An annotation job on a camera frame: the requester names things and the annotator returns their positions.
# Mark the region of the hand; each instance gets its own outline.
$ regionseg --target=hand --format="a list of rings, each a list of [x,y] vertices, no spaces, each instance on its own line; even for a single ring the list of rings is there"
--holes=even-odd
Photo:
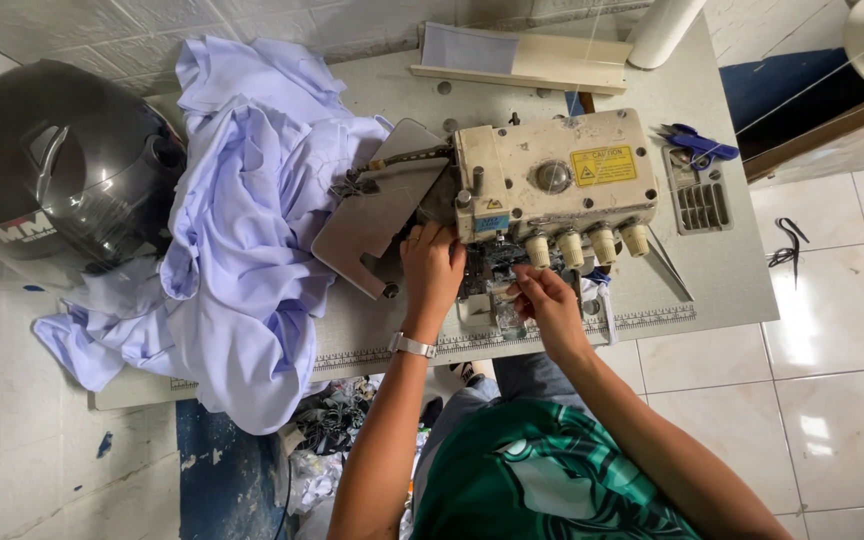
[[[531,264],[511,267],[515,283],[508,294],[515,298],[515,311],[522,320],[538,323],[542,345],[553,362],[572,362],[586,358],[593,351],[582,328],[582,317],[575,292],[548,268],[536,270]]]
[[[450,246],[455,246],[451,256]],[[409,295],[402,333],[420,343],[435,343],[465,275],[466,246],[457,240],[455,227],[430,221],[412,227],[398,252]]]

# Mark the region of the blue-handled scissors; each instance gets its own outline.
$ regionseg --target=blue-handled scissors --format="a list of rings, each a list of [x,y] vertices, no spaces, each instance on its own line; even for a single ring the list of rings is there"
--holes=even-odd
[[[738,148],[735,146],[705,138],[699,134],[697,129],[686,124],[672,124],[671,126],[662,124],[661,126],[666,132],[659,133],[659,135],[663,136],[666,141],[692,151],[689,165],[697,171],[708,169],[712,166],[715,158],[722,160],[738,158]]]

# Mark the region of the light blue fabric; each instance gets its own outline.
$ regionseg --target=light blue fabric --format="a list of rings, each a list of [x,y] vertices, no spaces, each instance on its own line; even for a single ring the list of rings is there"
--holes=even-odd
[[[387,131],[345,109],[342,81],[301,45],[189,39],[175,72],[189,163],[159,269],[170,299],[130,321],[73,307],[34,330],[86,388],[128,363],[196,381],[209,411],[270,434],[310,390],[311,317],[335,280],[311,254],[328,188]]]

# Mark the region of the green t-shirt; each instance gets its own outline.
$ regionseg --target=green t-shirt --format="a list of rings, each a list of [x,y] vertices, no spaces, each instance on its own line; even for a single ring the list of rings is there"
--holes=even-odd
[[[549,401],[518,399],[462,421],[418,504],[415,540],[699,538],[602,425]]]

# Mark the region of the yellow warning sticker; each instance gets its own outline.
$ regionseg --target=yellow warning sticker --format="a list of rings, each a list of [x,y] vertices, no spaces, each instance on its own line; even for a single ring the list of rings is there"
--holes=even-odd
[[[572,153],[575,185],[587,188],[597,184],[639,178],[631,146],[606,146]]]

